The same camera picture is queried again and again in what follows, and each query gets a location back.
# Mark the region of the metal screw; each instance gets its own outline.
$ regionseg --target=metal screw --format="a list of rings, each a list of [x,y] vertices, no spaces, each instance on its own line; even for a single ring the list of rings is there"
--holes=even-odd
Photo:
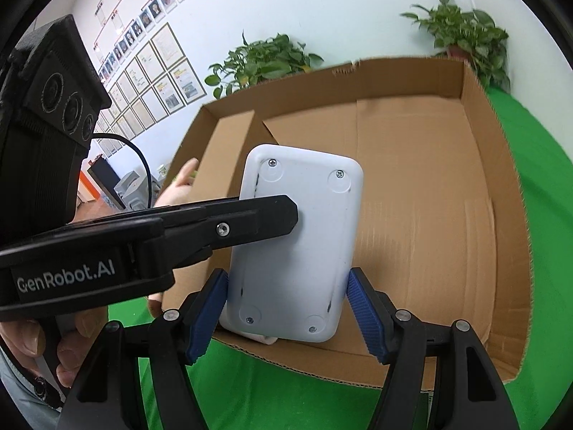
[[[163,314],[163,318],[167,321],[177,320],[179,318],[179,311],[177,309],[168,310]]]
[[[469,323],[465,320],[458,320],[456,322],[456,328],[460,331],[469,331],[470,326]]]
[[[117,331],[117,330],[119,330],[119,322],[118,321],[110,321],[110,323],[108,323],[105,326],[105,331],[112,332],[112,331]]]
[[[230,231],[228,224],[227,223],[219,223],[217,225],[217,234],[221,237],[225,237],[226,235],[228,235],[228,232]]]
[[[400,321],[409,321],[412,318],[412,314],[403,309],[396,312],[396,318]]]

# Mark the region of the green backdrop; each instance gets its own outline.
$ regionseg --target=green backdrop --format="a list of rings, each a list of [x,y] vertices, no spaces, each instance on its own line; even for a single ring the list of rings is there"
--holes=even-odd
[[[520,375],[506,388],[521,430],[539,430],[573,378],[573,166],[516,100],[494,89],[488,95],[521,176],[534,255],[531,340]],[[125,326],[151,320],[144,299],[111,306],[110,318]],[[159,430],[147,359],[140,372],[150,429]],[[379,395],[289,372],[216,341],[189,376],[210,430],[366,429]],[[416,429],[425,428],[426,408]]]

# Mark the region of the potted plant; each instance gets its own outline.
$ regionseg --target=potted plant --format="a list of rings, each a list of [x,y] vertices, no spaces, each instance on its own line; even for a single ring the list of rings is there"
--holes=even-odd
[[[439,0],[436,8],[412,5],[428,14],[421,18],[416,13],[401,16],[413,19],[434,36],[434,47],[445,48],[438,55],[462,58],[469,62],[483,87],[495,85],[509,91],[507,65],[507,32],[496,26],[489,14],[480,9],[462,12],[452,0]]]
[[[223,64],[212,64],[213,74],[205,84],[216,87],[213,96],[245,89],[260,82],[278,79],[291,73],[306,73],[324,60],[315,53],[305,54],[305,44],[295,46],[286,34],[248,43],[243,33],[243,45],[228,52]]]

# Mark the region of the human hand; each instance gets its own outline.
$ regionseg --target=human hand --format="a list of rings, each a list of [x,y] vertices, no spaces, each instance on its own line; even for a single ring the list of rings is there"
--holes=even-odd
[[[97,307],[75,314],[76,329],[65,334],[58,344],[60,364],[56,373],[59,382],[71,388],[88,351],[108,321],[108,308]],[[36,320],[0,322],[0,335],[17,361],[37,377],[41,376],[35,362],[46,347],[44,331]]]
[[[192,158],[185,163],[179,170],[179,173],[177,173],[174,181],[159,196],[154,206],[188,204],[191,201],[191,186],[195,181],[193,175],[198,165],[199,160],[196,158]],[[147,308],[154,318],[159,317],[163,312],[161,309],[162,300],[163,293],[161,292],[147,296]]]
[[[195,181],[194,174],[198,166],[199,160],[196,158],[185,163],[174,181],[159,196],[154,207],[188,204],[191,198],[191,186]]]

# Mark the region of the cardboard box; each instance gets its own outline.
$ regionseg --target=cardboard box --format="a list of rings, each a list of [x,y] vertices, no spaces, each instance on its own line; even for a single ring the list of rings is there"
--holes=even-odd
[[[201,108],[167,176],[201,161],[191,201],[236,196],[263,143],[336,153],[365,173],[353,265],[398,309],[471,322],[503,380],[520,369],[531,316],[525,211],[505,137],[471,69],[446,59],[371,59],[287,77]],[[179,307],[230,250],[175,271],[163,308]],[[325,343],[214,338],[288,369],[363,386],[387,367],[368,354],[350,306]],[[423,389],[432,389],[427,359]]]

